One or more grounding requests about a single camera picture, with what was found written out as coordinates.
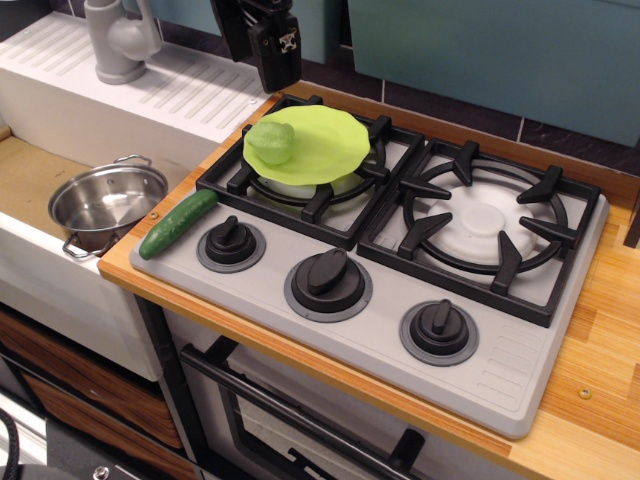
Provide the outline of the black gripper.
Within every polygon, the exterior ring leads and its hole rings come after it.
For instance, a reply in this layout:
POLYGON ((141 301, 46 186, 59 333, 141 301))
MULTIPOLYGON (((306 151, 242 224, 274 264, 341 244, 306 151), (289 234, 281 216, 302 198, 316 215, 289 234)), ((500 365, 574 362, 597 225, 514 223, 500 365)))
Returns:
POLYGON ((291 0, 212 0, 216 22, 234 62, 255 59, 266 93, 301 79, 301 35, 288 14, 291 0))

